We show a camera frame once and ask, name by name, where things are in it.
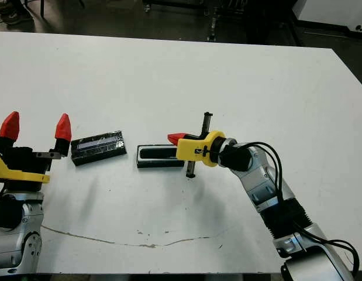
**metal rod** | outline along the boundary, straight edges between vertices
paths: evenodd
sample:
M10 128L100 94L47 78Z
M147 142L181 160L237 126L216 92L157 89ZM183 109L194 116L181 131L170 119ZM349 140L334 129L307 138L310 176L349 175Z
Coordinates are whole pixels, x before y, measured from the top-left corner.
M211 123L212 113L206 112L204 113L204 120L202 126L202 135L207 134L209 132L209 124Z
M186 176L189 177L190 179L195 177L194 170L195 170L195 161L188 161L187 162Z
M204 113L203 125L202 125L202 133L200 137L205 138L209 132L209 124L211 123L211 117L213 116L212 113L206 112ZM186 176L190 179L195 177L195 161L188 161L187 162L187 170Z

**shoe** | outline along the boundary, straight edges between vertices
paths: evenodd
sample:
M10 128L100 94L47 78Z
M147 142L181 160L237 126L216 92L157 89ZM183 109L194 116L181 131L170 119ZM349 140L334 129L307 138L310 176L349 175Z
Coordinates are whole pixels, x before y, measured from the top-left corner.
M15 10L15 7L11 2L0 4L0 15L9 15Z
M19 13L18 11L13 11L10 15L3 16L2 17L3 22L5 22L7 25L16 25L20 22L28 22L30 20L33 20L30 13Z

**cart wheel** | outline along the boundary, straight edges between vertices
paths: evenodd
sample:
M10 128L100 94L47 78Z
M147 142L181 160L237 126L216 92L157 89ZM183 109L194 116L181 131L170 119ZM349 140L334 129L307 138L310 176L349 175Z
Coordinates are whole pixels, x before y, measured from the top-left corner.
M145 11L146 13L148 13L148 12L150 11L150 9L151 9L151 4L145 4L145 6L144 6L144 11Z

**white wall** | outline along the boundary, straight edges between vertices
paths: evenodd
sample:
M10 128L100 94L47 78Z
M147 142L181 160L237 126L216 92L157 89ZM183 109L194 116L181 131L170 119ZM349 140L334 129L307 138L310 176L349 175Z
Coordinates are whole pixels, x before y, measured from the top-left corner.
M293 8L299 20L347 26L362 26L362 0L298 0Z

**crack on table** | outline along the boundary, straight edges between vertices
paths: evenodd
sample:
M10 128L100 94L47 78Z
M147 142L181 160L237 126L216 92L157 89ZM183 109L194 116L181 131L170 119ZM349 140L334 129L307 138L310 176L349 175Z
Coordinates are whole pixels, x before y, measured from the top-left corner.
M96 242L103 242L103 243L108 243L108 244L116 244L116 242L112 242L112 241L108 241L108 240L91 238L91 237L86 237L86 236L82 236L82 235L72 234L72 233L70 233L70 232L64 232L64 231L52 229L52 228L46 227L46 226L43 225L43 224L42 224L42 227L45 228L45 229L47 229L47 230L49 230L49 231L53 231L53 232L59 233L59 234L68 235L68 236L71 236L71 237L82 238L82 239L92 240L92 241L96 241Z
M82 239L87 239L90 241L95 241L95 242L102 242L102 243L107 243L107 244L116 244L116 245L122 245L122 246L131 246L131 247L145 247L145 248L150 248L150 249L155 249L158 247L168 247L177 243L182 243L182 242L189 242L189 241L194 241L194 240L199 240L199 239L209 239L209 238L214 238L214 237L218 237L220 235L222 235L223 233L225 233L226 231L228 231L229 229L231 229L231 227L224 229L223 231L219 232L218 234L214 235L214 236L200 236L200 237L195 237L195 238L187 238L187 239L181 239L181 240L176 240L174 242L168 243L168 244L127 244L127 243L117 243L117 242L113 242L113 241L108 241L108 240L103 240L103 239L98 239L98 238L91 238L91 237L86 237L86 236L82 236L82 235L76 235L76 234L72 234L70 232L64 232L64 231L60 231L60 230L56 230L50 227L46 227L45 225L42 224L42 227L58 233L58 234L64 234L64 235L68 235L70 237L75 237L75 238L82 238Z

